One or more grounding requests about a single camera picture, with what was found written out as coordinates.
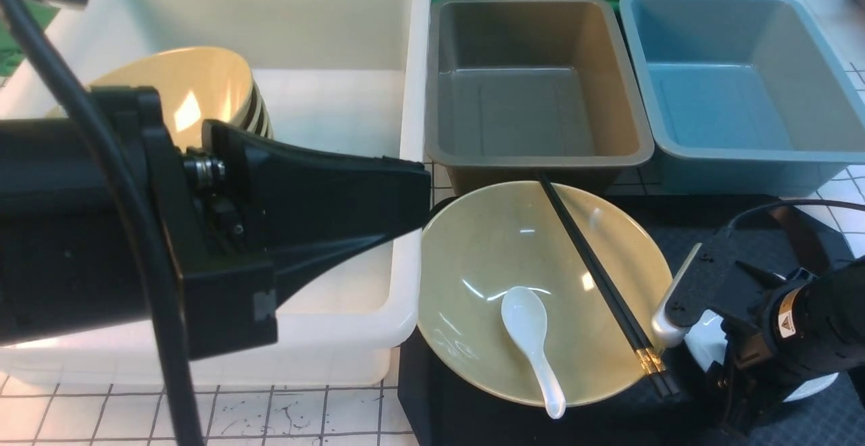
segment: black chopsticks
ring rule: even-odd
[[[612,315],[616,318],[618,327],[622,329],[624,337],[628,339],[628,343],[631,344],[631,348],[637,354],[637,359],[639,359],[640,365],[643,366],[643,371],[649,377],[649,381],[654,385],[658,395],[661,397],[676,395],[679,393],[679,387],[673,381],[673,377],[670,377],[670,373],[667,372],[661,357],[658,356],[658,352],[655,351],[655,347],[653,347],[651,341],[649,341],[649,337],[643,331],[643,327],[640,326],[637,318],[631,313],[631,309],[624,302],[622,295],[618,294],[618,289],[612,283],[612,279],[606,273],[603,265],[597,260],[597,255],[587,242],[586,237],[583,236],[580,228],[577,227],[574,218],[571,218],[571,214],[565,208],[565,203],[562,203],[559,193],[555,191],[545,173],[540,172],[538,174],[538,181],[541,182],[544,193],[547,193],[550,204],[555,209],[560,221],[562,221],[562,225],[565,227],[565,231],[571,238],[571,242],[574,243],[578,254],[580,254],[580,257],[586,264],[586,269],[589,271],[590,276],[592,276],[597,290],[600,291],[603,300],[606,301],[606,305],[608,305]]]

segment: gray plastic bin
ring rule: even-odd
[[[865,107],[794,0],[621,0],[661,182],[808,196],[865,164]]]
[[[457,194],[534,178],[602,191],[654,143],[602,0],[444,0],[432,10],[426,150]]]

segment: yellow bowl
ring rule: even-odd
[[[90,86],[153,86],[159,92],[171,139],[185,149],[201,146],[204,120],[241,126],[257,95],[253,84],[253,71],[239,54],[218,47],[191,47],[140,59]],[[257,106],[262,113],[259,118],[266,120],[260,95]],[[62,110],[55,107],[47,116],[62,116]]]
[[[556,184],[653,343],[651,316],[672,282],[649,235],[606,200]],[[528,360],[501,323],[501,296],[526,286],[549,316],[545,351],[569,406],[614,396],[643,369],[537,182],[486,187],[424,230],[418,327],[457,375],[490,394],[543,406]]]

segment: white spoon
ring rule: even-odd
[[[553,419],[561,418],[565,414],[565,392],[543,351],[547,338],[547,308],[543,307],[541,298],[528,288],[511,288],[501,299],[501,320],[535,370],[547,414]]]

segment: yellow warning sticker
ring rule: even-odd
[[[796,323],[793,322],[793,302],[796,301],[796,294],[799,289],[791,291],[784,296],[781,301],[781,306],[778,307],[778,332],[781,338],[790,338],[796,335]]]

